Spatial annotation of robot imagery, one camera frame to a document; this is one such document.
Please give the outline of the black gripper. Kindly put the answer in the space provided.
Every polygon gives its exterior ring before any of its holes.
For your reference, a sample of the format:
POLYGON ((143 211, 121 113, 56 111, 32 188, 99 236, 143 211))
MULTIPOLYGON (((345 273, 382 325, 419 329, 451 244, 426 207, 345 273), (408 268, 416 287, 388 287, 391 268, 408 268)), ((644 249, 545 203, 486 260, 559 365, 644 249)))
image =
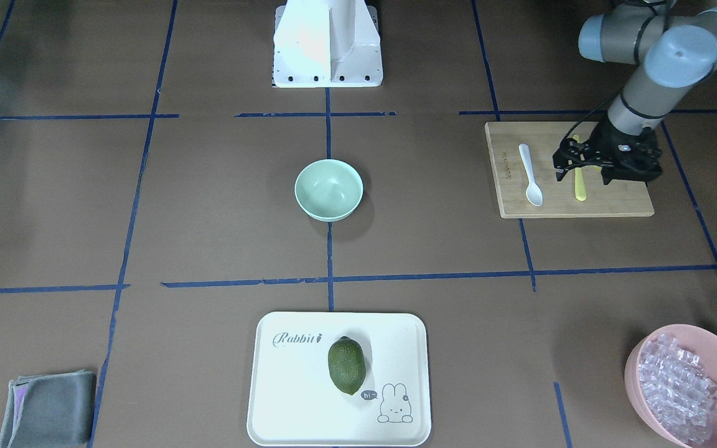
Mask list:
POLYGON ((646 126, 639 135, 629 135, 605 118, 585 142, 567 133, 552 161, 558 182, 577 167, 595 166, 601 168, 603 184, 608 185, 613 180, 654 181, 663 174, 661 155, 653 128, 646 126))

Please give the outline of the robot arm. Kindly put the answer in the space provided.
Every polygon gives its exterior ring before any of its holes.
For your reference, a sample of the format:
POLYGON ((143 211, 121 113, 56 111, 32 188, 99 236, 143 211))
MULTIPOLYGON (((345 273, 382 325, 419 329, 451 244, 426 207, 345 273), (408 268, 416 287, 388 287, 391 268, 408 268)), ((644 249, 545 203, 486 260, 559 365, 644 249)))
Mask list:
POLYGON ((717 7, 675 16, 672 1, 623 1, 590 17, 578 49, 597 62, 631 63, 635 71, 605 100, 607 111, 587 140, 571 131, 552 156, 557 181, 586 166, 613 180, 651 182, 662 175, 655 131, 695 85, 717 71, 717 7))

